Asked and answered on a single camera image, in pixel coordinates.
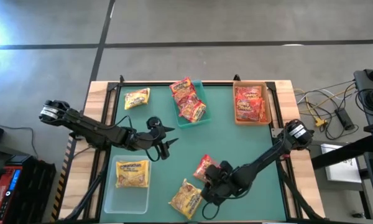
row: teal plastic container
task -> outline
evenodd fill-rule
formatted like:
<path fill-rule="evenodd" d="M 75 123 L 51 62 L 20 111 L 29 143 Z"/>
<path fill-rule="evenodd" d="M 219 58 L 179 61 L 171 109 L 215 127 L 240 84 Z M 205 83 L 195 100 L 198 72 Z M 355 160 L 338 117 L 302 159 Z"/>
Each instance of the teal plastic container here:
<path fill-rule="evenodd" d="M 196 94 L 198 95 L 198 98 L 206 105 L 206 112 L 204 113 L 204 115 L 201 117 L 201 119 L 198 122 L 191 123 L 189 120 L 185 119 L 183 116 L 179 116 L 180 110 L 178 109 L 178 106 L 175 100 L 173 99 L 175 117 L 177 118 L 177 124 L 180 128 L 190 128 L 190 127 L 194 127 L 200 124 L 205 124 L 211 121 L 210 106 L 207 104 L 205 89 L 203 88 L 203 84 L 201 80 L 193 80 L 192 84 L 195 86 L 195 90 L 196 90 Z"/>

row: wooden table frame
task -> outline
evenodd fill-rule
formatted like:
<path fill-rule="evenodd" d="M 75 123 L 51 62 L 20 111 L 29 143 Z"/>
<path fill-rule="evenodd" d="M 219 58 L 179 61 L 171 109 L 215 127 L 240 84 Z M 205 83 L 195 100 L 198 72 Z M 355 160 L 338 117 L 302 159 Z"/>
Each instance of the wooden table frame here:
<path fill-rule="evenodd" d="M 116 118 L 113 114 L 116 114 L 117 111 L 119 94 L 122 86 L 168 86 L 173 82 L 175 81 L 125 82 L 122 79 L 121 83 L 92 82 L 86 99 L 84 115 L 101 121 L 102 123 L 114 124 Z M 269 101 L 272 115 L 270 128 L 282 128 L 283 125 L 290 120 L 299 119 L 300 116 L 291 81 L 275 80 L 266 82 L 269 89 Z M 233 81 L 203 81 L 203 84 L 209 86 L 232 86 Z M 65 218 L 73 210 L 101 169 L 103 161 L 109 159 L 109 153 L 106 153 L 106 151 L 110 151 L 110 149 L 103 149 L 102 151 L 86 151 L 73 161 L 73 155 L 86 147 L 87 143 L 85 141 L 76 141 L 71 137 L 68 140 L 51 221 L 57 220 L 58 218 Z M 290 159 L 282 162 L 282 165 L 308 204 L 311 205 L 317 214 L 324 217 L 325 213 L 309 152 L 292 151 Z M 287 219 L 307 218 L 305 213 L 301 211 L 300 206 L 297 204 L 297 201 L 294 199 L 289 189 L 281 180 L 280 186 Z M 103 189 L 104 185 L 101 184 L 79 219 L 88 219 L 92 222 L 97 222 L 99 220 L 103 204 Z"/>

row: teal table surface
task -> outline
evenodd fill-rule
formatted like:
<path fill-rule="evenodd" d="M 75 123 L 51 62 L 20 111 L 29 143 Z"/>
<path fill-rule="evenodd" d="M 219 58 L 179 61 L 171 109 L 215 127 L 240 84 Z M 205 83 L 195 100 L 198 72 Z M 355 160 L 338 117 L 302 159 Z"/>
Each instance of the teal table surface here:
<path fill-rule="evenodd" d="M 116 114 L 116 122 L 129 115 L 132 125 L 137 131 L 147 131 L 146 121 L 151 116 L 158 116 L 164 126 L 175 128 L 167 134 L 164 141 L 179 138 L 170 147 L 170 157 L 152 163 L 148 210 L 143 215 L 109 214 L 101 211 L 101 223 L 107 222 L 185 222 L 187 218 L 176 211 L 169 201 L 178 192 L 186 178 L 189 183 L 200 189 L 204 184 L 193 177 L 194 171 L 204 154 L 214 160 L 227 160 L 233 167 L 252 162 L 272 146 L 268 126 L 238 126 L 234 122 L 233 92 L 231 86 L 206 86 L 207 107 L 210 109 L 211 121 L 206 124 L 180 129 L 177 126 L 177 114 L 173 108 L 173 98 L 167 86 L 150 86 L 148 105 L 124 110 L 124 94 L 145 88 L 144 86 L 123 86 Z M 128 120 L 120 124 L 128 126 Z M 156 157 L 154 148 L 150 149 L 152 157 Z M 116 155 L 145 155 L 144 151 L 130 152 L 113 147 L 110 161 Z M 108 188 L 106 179 L 104 200 Z M 191 222 L 202 222 L 202 208 L 198 207 Z M 208 205 L 205 214 L 211 217 L 216 211 L 214 205 Z M 248 221 L 279 220 L 284 221 L 282 195 L 275 164 L 264 169 L 254 181 L 250 192 L 237 200 L 226 200 L 220 207 L 213 221 Z"/>

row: concrete floor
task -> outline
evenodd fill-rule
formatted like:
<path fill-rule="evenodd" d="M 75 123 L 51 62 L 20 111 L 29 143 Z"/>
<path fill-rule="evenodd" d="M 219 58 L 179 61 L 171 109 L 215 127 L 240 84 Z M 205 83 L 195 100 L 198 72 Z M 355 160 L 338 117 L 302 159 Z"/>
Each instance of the concrete floor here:
<path fill-rule="evenodd" d="M 0 45 L 98 44 L 108 4 L 0 0 Z M 106 43 L 361 39 L 373 39 L 373 0 L 117 0 Z M 82 109 L 96 51 L 0 50 L 0 122 L 34 128 L 40 158 L 58 169 L 69 130 L 42 124 L 38 115 L 47 99 Z M 373 44 L 105 49 L 97 80 L 120 74 L 127 80 L 226 80 L 237 73 L 242 79 L 290 79 L 295 88 L 311 90 L 352 80 L 365 68 L 373 68 Z M 346 108 L 361 129 L 339 141 L 366 136 L 363 113 L 353 100 Z M 313 128 L 310 117 L 302 120 Z M 340 130 L 335 120 L 331 131 Z M 326 138 L 319 133 L 315 139 Z M 33 154 L 28 132 L 7 130 L 3 144 Z M 352 201 L 345 195 L 354 195 Z M 321 196 L 328 218 L 373 223 L 350 218 L 361 206 L 356 192 L 321 190 Z"/>

